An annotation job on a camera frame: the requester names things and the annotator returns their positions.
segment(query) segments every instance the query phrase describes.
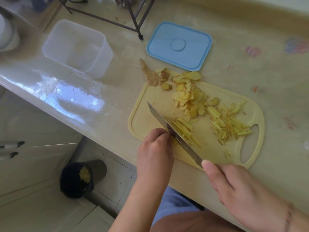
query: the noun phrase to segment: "plastic lid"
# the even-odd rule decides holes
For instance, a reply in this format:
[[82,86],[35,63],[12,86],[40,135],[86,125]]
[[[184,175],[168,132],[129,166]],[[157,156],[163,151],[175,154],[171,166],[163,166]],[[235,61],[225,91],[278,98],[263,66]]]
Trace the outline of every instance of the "plastic lid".
[[209,34],[169,21],[160,23],[147,45],[147,53],[188,71],[198,71],[212,44]]

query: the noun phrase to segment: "person's left hand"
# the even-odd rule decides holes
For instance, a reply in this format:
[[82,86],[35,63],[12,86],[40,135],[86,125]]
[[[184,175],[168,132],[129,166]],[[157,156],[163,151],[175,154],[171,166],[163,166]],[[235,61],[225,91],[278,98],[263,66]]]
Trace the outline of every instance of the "person's left hand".
[[137,151],[137,181],[164,191],[173,163],[171,135],[163,128],[153,129]]

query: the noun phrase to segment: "hand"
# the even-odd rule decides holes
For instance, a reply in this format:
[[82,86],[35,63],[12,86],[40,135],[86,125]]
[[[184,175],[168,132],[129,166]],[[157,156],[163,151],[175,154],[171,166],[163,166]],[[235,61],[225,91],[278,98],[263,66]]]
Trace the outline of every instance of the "hand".
[[202,166],[220,202],[254,232],[284,231],[288,203],[255,179],[244,167],[203,160]]
[[168,186],[173,163],[171,135],[165,129],[153,129],[137,151],[137,181],[163,193]]

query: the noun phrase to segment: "cabinet door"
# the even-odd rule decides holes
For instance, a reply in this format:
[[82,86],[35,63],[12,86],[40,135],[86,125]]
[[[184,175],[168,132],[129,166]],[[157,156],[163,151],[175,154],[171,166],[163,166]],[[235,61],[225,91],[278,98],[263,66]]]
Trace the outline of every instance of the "cabinet door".
[[114,220],[106,211],[97,206],[75,226],[72,232],[108,232]]
[[0,230],[67,232],[94,208],[95,205],[86,199],[65,197],[57,183],[1,206]]
[[0,97],[0,146],[23,147],[78,143],[82,134],[9,90]]
[[0,196],[58,177],[77,144],[4,149],[0,152]]

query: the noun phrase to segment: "metal rack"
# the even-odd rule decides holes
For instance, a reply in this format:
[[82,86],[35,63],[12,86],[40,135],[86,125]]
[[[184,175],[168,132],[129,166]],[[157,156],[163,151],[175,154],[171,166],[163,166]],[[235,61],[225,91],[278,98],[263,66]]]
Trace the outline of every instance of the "metal rack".
[[139,4],[139,7],[138,7],[138,9],[137,9],[137,11],[136,11],[135,13],[133,13],[133,11],[132,11],[131,4],[129,3],[129,0],[123,0],[123,1],[125,2],[125,4],[126,4],[126,7],[128,8],[128,11],[129,11],[129,13],[130,13],[130,16],[131,16],[131,18],[132,18],[132,20],[133,20],[133,23],[134,23],[134,26],[135,26],[135,28],[131,28],[131,27],[125,26],[125,25],[123,25],[123,24],[120,24],[120,23],[117,23],[117,22],[114,22],[114,21],[111,21],[111,20],[108,20],[108,19],[99,17],[99,16],[97,16],[97,15],[93,15],[93,14],[90,14],[90,13],[87,13],[87,12],[84,12],[84,11],[81,11],[81,10],[78,10],[78,9],[75,9],[75,8],[72,8],[72,7],[68,7],[68,6],[66,5],[66,3],[67,3],[68,0],[63,0],[63,1],[62,1],[62,0],[58,0],[58,1],[59,1],[71,14],[73,14],[72,11],[78,12],[78,13],[81,13],[81,14],[84,14],[84,15],[88,15],[88,16],[90,16],[90,17],[93,17],[93,18],[96,18],[96,19],[99,19],[99,20],[102,20],[102,21],[105,21],[105,22],[108,22],[108,23],[111,23],[111,24],[114,24],[114,25],[117,25],[117,26],[119,26],[119,27],[126,28],[126,29],[128,29],[128,30],[133,31],[133,32],[137,32],[137,33],[138,33],[138,37],[139,37],[140,40],[143,40],[143,39],[144,39],[143,35],[141,34],[140,28],[141,28],[142,24],[144,23],[144,21],[145,21],[147,15],[148,15],[150,9],[152,8],[152,5],[153,5],[154,2],[155,2],[155,0],[151,0],[151,1],[150,1],[150,3],[149,3],[149,5],[148,5],[148,7],[147,7],[147,9],[146,9],[146,11],[145,11],[143,17],[141,18],[141,21],[140,21],[139,23],[137,23],[136,18],[137,18],[137,16],[138,16],[138,14],[140,13],[140,11],[141,11],[141,9],[142,9],[144,3],[146,2],[146,0],[141,0],[141,2],[140,2],[140,4]]

